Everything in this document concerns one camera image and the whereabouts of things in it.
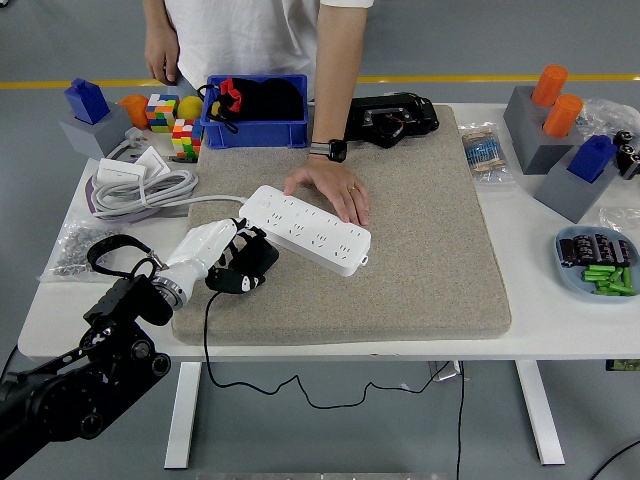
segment red object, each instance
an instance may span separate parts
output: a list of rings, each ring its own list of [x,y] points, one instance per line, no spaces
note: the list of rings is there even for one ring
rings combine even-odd
[[[242,94],[233,88],[233,78],[227,78],[220,82],[220,93],[222,95],[229,95],[233,100],[233,105],[227,107],[230,112],[240,113],[242,107]]]

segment gray felt mat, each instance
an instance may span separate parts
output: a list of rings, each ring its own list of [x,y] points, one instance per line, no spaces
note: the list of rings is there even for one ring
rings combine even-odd
[[[211,345],[305,345],[388,340],[496,338],[511,324],[507,297],[464,149],[448,106],[440,128],[391,149],[350,142],[347,164],[371,197],[369,262],[341,277],[281,247],[258,289],[221,295],[211,308]],[[306,149],[203,149],[196,196],[249,197],[282,190]],[[315,189],[295,196],[334,213]],[[234,202],[191,206],[190,227],[237,217]],[[172,325],[176,338],[202,343],[212,292],[197,282]]]

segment wristwatch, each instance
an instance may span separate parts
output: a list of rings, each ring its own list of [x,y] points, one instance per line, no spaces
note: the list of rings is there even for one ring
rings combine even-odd
[[[309,153],[326,155],[332,162],[342,163],[347,158],[347,142],[329,140],[329,143],[311,142]]]

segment clear plastic tray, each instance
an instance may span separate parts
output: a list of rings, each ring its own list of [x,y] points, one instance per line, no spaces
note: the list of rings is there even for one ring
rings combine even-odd
[[[585,282],[582,280],[582,272],[586,269],[586,267],[563,267],[561,263],[561,254],[560,254],[560,240],[563,238],[573,238],[577,235],[594,235],[596,233],[606,235],[610,240],[624,240],[629,245],[629,251],[631,253],[631,285],[637,291],[640,288],[640,263],[638,263],[638,251],[636,250],[635,245],[631,240],[622,235],[620,232],[616,232],[610,228],[606,227],[582,227],[582,226],[573,226],[567,227],[563,230],[560,230],[558,235],[556,235],[554,243],[554,258],[556,261],[556,265],[558,266],[558,270],[560,271],[560,276],[567,284],[567,286],[578,293],[579,295],[588,298],[589,300],[593,300],[596,302],[628,302],[629,300],[633,300],[635,298],[640,297],[640,295],[635,296],[620,296],[620,297],[609,297],[606,295],[594,295],[593,291],[595,290],[595,286],[593,283]]]

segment gray base block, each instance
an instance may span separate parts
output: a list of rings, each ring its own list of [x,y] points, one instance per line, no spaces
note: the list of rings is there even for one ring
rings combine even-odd
[[[576,127],[565,138],[547,135],[542,126],[551,107],[540,107],[531,101],[534,88],[515,87],[504,112],[504,121],[511,134],[522,173],[544,175],[571,147],[582,145],[584,138]]]
[[[609,164],[593,183],[583,180],[567,170],[578,150],[579,147],[573,147],[549,170],[534,195],[536,200],[573,223],[580,221],[618,173],[618,170]]]
[[[133,126],[129,113],[122,105],[112,102],[107,105],[111,111],[95,125],[78,120],[72,111],[60,119],[60,126],[76,152],[100,160],[124,140],[125,132]]]

